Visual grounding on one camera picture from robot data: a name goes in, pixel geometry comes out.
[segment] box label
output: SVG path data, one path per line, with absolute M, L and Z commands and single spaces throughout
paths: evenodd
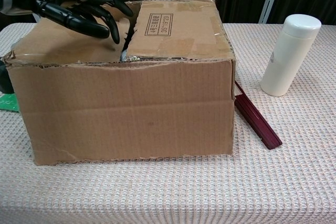
M 145 36 L 170 36 L 173 24 L 172 13 L 151 13 Z

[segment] dark red stick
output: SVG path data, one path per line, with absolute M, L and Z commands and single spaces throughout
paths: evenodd
M 241 92 L 240 94 L 235 93 L 235 106 L 237 109 L 245 117 L 246 121 L 251 125 L 252 129 L 257 133 L 261 138 L 261 141 L 269 150 L 280 146 L 282 144 L 280 138 L 246 96 L 239 84 L 237 82 L 235 82 L 235 84 Z

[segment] thermos cap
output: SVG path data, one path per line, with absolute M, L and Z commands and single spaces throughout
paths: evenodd
M 282 30 L 293 37 L 315 39 L 321 27 L 321 21 L 305 14 L 289 15 L 284 22 Z

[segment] green object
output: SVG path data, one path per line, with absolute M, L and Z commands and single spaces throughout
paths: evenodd
M 0 110 L 10 110 L 19 112 L 16 94 L 4 94 L 0 97 Z

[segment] box flap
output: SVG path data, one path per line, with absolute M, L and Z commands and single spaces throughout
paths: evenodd
M 6 59 L 11 64 L 69 64 L 77 62 L 116 62 L 120 60 L 123 42 L 129 30 L 129 20 L 117 22 L 120 43 L 83 35 L 46 18 L 14 47 Z
M 143 1 L 127 58 L 234 59 L 214 0 Z

